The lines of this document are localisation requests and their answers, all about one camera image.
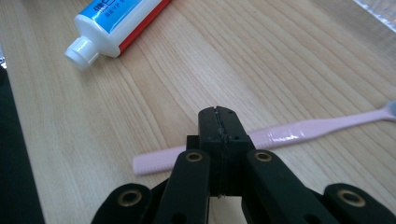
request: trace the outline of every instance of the toothpaste tube cap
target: toothpaste tube cap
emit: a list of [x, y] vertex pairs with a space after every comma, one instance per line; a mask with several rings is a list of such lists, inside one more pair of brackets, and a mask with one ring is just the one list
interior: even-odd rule
[[85, 36], [79, 37], [67, 48], [64, 55], [79, 69], [89, 67], [99, 56], [96, 46]]

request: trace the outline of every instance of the black object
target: black object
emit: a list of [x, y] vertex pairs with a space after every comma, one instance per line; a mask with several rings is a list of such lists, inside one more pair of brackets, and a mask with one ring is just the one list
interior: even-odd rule
[[255, 150], [236, 114], [209, 107], [199, 115], [199, 135], [168, 180], [149, 190], [115, 189], [96, 213], [96, 223], [207, 223], [210, 196], [240, 196], [247, 223], [396, 223], [396, 217], [361, 189], [308, 188], [274, 153]]
[[44, 223], [6, 69], [0, 66], [0, 222]]

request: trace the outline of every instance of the wood grain surface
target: wood grain surface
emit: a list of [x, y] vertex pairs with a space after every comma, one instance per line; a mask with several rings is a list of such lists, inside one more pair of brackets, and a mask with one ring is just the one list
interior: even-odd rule
[[[64, 57], [89, 0], [0, 0], [0, 44], [47, 223], [89, 223], [116, 187], [150, 188], [132, 157], [184, 145], [200, 110], [247, 131], [396, 100], [396, 34], [352, 0], [173, 0], [117, 59]], [[318, 192], [344, 182], [396, 213], [396, 125], [379, 121], [275, 153]], [[237, 198], [209, 223], [245, 223]]]

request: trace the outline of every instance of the toothbrush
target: toothbrush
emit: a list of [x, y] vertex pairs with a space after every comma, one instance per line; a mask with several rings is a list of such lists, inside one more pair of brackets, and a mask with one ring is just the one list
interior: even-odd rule
[[[396, 121], [396, 101], [388, 102], [382, 109], [335, 119], [309, 119], [290, 124], [261, 129], [248, 133], [255, 148], [270, 149], [318, 138], [324, 134], [373, 122], [381, 119]], [[157, 152], [135, 156], [133, 159], [136, 175], [149, 175], [171, 170], [179, 153], [186, 146], [171, 147]]]

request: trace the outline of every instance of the blue label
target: blue label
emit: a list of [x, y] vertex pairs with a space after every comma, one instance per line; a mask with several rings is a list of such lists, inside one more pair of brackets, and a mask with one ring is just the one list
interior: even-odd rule
[[134, 9], [142, 0], [93, 0], [79, 14], [91, 18], [108, 33]]

